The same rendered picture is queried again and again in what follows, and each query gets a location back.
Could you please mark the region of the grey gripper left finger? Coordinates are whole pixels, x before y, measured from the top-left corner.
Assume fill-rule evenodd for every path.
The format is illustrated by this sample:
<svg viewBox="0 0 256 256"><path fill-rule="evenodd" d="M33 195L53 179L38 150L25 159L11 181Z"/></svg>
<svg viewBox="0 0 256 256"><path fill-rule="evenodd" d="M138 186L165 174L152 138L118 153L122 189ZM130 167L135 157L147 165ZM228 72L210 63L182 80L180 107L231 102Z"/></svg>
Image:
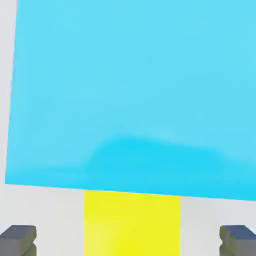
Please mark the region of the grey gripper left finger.
<svg viewBox="0 0 256 256"><path fill-rule="evenodd" d="M0 256L37 256L34 225L11 225L0 234Z"/></svg>

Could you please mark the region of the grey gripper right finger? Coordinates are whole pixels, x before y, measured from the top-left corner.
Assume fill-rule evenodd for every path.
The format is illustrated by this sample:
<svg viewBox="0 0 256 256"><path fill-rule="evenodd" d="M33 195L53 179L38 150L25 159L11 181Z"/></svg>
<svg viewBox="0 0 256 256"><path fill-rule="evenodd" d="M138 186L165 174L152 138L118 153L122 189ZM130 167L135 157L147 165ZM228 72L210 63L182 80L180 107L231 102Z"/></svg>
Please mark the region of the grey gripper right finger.
<svg viewBox="0 0 256 256"><path fill-rule="evenodd" d="M256 256L256 234L245 225L222 225L219 256Z"/></svg>

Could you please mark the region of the small yellow cube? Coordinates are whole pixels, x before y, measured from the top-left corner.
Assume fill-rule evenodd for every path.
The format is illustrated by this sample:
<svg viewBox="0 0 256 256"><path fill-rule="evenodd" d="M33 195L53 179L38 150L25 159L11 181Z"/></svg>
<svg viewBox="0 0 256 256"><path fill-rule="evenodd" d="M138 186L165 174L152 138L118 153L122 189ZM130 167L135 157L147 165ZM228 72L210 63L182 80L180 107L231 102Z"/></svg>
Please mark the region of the small yellow cube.
<svg viewBox="0 0 256 256"><path fill-rule="evenodd" d="M84 192L84 256L181 256L181 198Z"/></svg>

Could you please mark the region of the large light blue box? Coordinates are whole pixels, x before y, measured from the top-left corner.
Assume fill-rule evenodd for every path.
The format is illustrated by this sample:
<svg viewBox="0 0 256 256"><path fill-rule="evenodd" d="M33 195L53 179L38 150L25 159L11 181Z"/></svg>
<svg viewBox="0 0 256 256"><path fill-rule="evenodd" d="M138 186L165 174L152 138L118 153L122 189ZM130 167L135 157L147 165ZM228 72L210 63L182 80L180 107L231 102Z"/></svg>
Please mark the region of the large light blue box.
<svg viewBox="0 0 256 256"><path fill-rule="evenodd" d="M17 0L5 183L256 201L256 0Z"/></svg>

